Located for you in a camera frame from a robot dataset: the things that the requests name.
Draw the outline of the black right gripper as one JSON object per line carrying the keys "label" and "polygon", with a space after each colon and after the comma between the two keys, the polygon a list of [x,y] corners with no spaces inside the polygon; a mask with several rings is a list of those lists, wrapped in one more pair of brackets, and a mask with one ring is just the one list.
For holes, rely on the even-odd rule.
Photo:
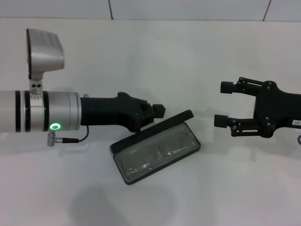
{"label": "black right gripper", "polygon": [[214,116],[214,126],[229,127],[232,137],[260,136],[270,138],[279,128],[301,128],[301,96],[283,92],[273,81],[239,77],[237,83],[222,81],[221,93],[255,96],[255,118],[238,119]]}

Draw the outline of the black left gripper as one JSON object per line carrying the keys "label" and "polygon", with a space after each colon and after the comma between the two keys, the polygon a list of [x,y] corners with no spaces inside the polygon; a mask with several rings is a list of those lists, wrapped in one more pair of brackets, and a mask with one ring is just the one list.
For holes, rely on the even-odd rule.
{"label": "black left gripper", "polygon": [[119,125],[133,133],[140,132],[163,118],[166,108],[161,104],[151,105],[145,100],[119,92],[114,98],[81,98],[81,125]]}

